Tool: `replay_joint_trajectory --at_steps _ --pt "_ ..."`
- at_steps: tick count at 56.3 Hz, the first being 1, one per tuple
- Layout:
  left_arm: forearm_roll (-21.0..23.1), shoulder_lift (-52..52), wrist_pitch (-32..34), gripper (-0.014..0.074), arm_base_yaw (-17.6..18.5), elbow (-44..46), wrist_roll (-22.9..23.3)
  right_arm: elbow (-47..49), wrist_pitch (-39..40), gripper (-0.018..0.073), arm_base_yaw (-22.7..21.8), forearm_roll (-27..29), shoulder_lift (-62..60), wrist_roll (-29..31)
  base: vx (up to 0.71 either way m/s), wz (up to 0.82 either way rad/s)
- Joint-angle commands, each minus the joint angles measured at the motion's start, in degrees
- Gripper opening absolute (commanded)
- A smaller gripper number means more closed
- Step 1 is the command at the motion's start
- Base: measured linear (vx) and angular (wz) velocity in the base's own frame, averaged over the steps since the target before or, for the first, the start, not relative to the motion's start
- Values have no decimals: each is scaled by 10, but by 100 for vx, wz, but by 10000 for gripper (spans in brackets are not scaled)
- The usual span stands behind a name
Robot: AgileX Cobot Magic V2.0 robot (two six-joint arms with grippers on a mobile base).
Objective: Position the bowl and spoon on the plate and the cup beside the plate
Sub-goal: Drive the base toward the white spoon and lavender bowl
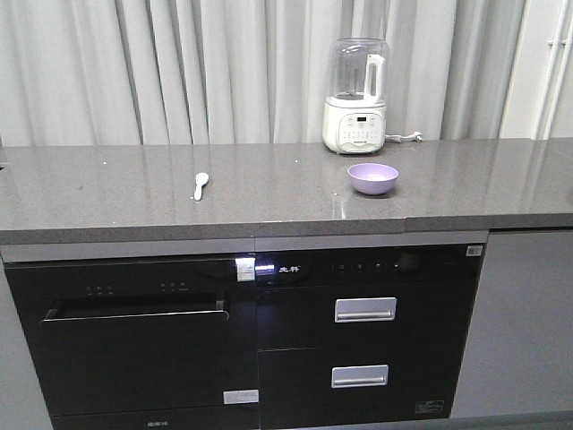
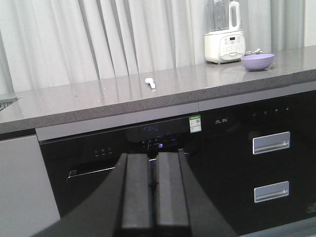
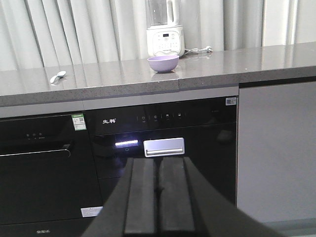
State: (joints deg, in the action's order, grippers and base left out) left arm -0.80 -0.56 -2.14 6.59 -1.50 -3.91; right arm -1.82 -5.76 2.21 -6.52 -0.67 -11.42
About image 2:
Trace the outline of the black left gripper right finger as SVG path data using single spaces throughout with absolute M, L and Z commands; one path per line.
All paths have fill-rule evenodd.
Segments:
M 237 236 L 195 178 L 184 152 L 159 153 L 156 179 L 158 236 Z

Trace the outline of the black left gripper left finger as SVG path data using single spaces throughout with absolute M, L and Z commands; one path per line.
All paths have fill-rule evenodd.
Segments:
M 149 162 L 122 154 L 97 189 L 38 237 L 146 237 L 152 230 Z

